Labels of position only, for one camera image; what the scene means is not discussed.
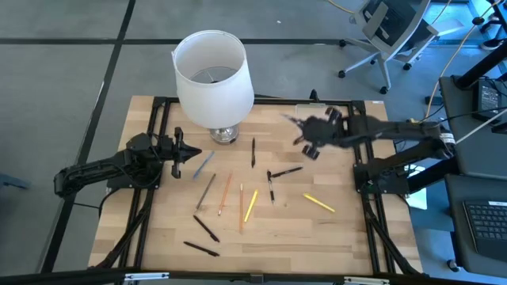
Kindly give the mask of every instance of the floor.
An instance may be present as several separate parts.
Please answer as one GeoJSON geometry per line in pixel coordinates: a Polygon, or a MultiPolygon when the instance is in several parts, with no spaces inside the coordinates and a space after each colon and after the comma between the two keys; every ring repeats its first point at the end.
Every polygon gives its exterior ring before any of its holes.
{"type": "MultiPolygon", "coordinates": [[[[350,9],[358,5],[335,1],[350,9]]],[[[1,44],[2,38],[115,39],[128,2],[0,2],[0,173],[32,183],[28,190],[7,187],[0,191],[0,276],[37,270],[59,204],[52,193],[52,178],[61,168],[74,163],[113,50],[111,44],[1,44]]],[[[433,4],[426,19],[434,19],[442,7],[443,4],[433,4]]],[[[477,6],[479,13],[485,9],[477,6]]],[[[471,27],[473,15],[468,6],[451,6],[443,17],[456,15],[471,27]]],[[[468,28],[442,40],[459,40],[468,28]]],[[[223,29],[240,38],[361,38],[360,30],[349,23],[349,15],[323,0],[138,0],[126,38],[183,38],[202,29],[223,29]]],[[[480,32],[474,31],[447,74],[462,74],[486,56],[473,45],[483,39],[480,32]]],[[[174,48],[121,48],[89,161],[116,151],[130,96],[175,96],[170,55],[174,48]]],[[[307,98],[316,89],[323,99],[381,100],[386,102],[390,120],[424,116],[423,98],[432,92],[455,49],[454,45],[429,47],[410,72],[404,71],[401,63],[389,62],[393,86],[387,95],[381,95],[378,90],[383,79],[377,66],[362,66],[344,79],[337,78],[340,69],[364,55],[354,46],[246,47],[256,93],[307,98]]],[[[499,74],[498,69],[490,72],[491,76],[499,74]]],[[[438,117],[445,117],[444,112],[435,115],[438,117]]],[[[435,192],[445,191],[442,187],[435,186],[435,192]]],[[[104,189],[104,183],[87,187],[79,193],[77,202],[98,205],[104,189]]],[[[413,215],[419,215],[418,220],[422,221],[415,225],[415,232],[426,273],[446,279],[507,282],[450,272],[444,262],[453,258],[453,252],[448,249],[448,233],[442,231],[448,225],[435,230],[424,222],[439,216],[421,218],[424,213],[415,211],[413,215]]],[[[95,209],[74,207],[55,270],[86,267],[96,226],[95,209]]]]}

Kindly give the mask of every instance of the keyboard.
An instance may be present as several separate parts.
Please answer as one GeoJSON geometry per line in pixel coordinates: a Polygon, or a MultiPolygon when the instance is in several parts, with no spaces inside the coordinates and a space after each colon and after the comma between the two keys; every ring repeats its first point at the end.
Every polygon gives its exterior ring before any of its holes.
{"type": "Polygon", "coordinates": [[[507,262],[507,202],[463,202],[477,253],[507,262]]]}

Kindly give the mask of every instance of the lamp base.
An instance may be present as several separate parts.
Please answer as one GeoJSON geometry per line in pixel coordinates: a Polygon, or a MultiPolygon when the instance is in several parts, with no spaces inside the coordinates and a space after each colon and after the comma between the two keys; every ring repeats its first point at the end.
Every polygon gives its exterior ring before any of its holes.
{"type": "Polygon", "coordinates": [[[212,138],[219,144],[231,144],[236,141],[239,129],[238,125],[232,127],[222,127],[218,129],[209,129],[212,138]]]}

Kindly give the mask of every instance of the white lamp shade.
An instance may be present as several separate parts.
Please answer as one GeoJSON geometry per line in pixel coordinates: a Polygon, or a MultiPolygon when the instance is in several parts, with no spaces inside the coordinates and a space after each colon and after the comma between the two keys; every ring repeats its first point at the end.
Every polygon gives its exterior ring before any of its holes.
{"type": "Polygon", "coordinates": [[[241,122],[254,103],[245,47],[228,32],[196,32],[173,52],[177,96],[191,121],[201,127],[231,127],[241,122]],[[216,83],[199,83],[197,74],[212,68],[234,72],[216,83]]]}

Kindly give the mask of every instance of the wooden tabletop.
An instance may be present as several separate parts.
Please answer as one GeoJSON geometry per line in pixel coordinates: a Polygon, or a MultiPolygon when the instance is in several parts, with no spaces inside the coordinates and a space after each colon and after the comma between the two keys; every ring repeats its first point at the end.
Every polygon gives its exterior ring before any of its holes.
{"type": "MultiPolygon", "coordinates": [[[[119,149],[136,134],[145,132],[153,97],[132,98],[119,149]]],[[[367,114],[386,120],[383,102],[366,101],[367,114]]],[[[300,130],[280,114],[301,118],[322,116],[324,108],[294,105],[254,105],[240,124],[238,140],[229,146],[212,141],[207,129],[190,122],[179,104],[170,106],[167,134],[175,127],[185,133],[184,141],[203,153],[181,165],[181,179],[170,176],[167,162],[160,188],[154,194],[151,218],[143,254],[143,268],[164,271],[264,272],[305,274],[372,274],[364,215],[353,183],[352,149],[325,146],[317,161],[301,154],[302,145],[292,141],[300,130]],[[256,140],[256,165],[251,168],[251,143],[256,140]],[[192,179],[204,159],[215,151],[196,180],[192,179]],[[304,169],[273,178],[275,203],[271,203],[266,171],[273,173],[296,166],[304,169]],[[231,186],[223,212],[217,215],[230,172],[231,186]],[[193,219],[212,174],[215,181],[204,198],[198,217],[220,239],[214,242],[193,219]],[[243,184],[243,211],[258,189],[259,195],[250,219],[239,233],[239,185],[243,184]],[[336,210],[335,213],[303,197],[310,193],[336,210]],[[216,251],[209,256],[188,247],[190,241],[216,251]]],[[[391,141],[375,141],[375,156],[395,152],[391,141]]],[[[103,260],[125,230],[132,201],[132,189],[122,189],[109,197],[97,228],[90,265],[103,260]]],[[[389,234],[402,254],[417,269],[421,263],[408,208],[397,196],[383,196],[389,234]]],[[[128,264],[133,263],[136,236],[128,264]]],[[[381,268],[385,258],[377,238],[381,268]]]]}

